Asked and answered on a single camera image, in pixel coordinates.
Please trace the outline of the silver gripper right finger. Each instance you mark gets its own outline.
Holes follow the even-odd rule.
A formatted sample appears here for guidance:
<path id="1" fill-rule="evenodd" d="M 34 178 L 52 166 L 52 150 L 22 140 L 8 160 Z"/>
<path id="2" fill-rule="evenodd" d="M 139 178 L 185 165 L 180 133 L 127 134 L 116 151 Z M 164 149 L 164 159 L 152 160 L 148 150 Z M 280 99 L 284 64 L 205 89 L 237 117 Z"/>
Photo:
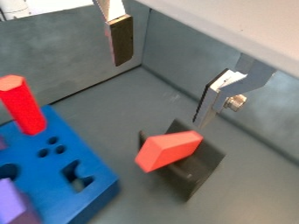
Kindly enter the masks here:
<path id="1" fill-rule="evenodd" d="M 224 69 L 205 85 L 193 124 L 201 128 L 223 109 L 239 111 L 247 102 L 243 94 L 261 88 L 275 72 L 272 66 L 241 53 L 235 69 Z"/>

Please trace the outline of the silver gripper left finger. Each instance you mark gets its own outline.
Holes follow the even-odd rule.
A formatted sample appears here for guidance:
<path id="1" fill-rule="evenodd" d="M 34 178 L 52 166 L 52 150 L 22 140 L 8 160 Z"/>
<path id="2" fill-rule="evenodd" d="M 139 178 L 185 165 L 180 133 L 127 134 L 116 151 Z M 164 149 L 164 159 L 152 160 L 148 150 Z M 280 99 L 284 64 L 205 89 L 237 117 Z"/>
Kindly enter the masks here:
<path id="1" fill-rule="evenodd" d="M 133 18 L 127 14 L 123 0 L 92 0 L 105 21 L 105 34 L 115 66 L 133 56 Z"/>

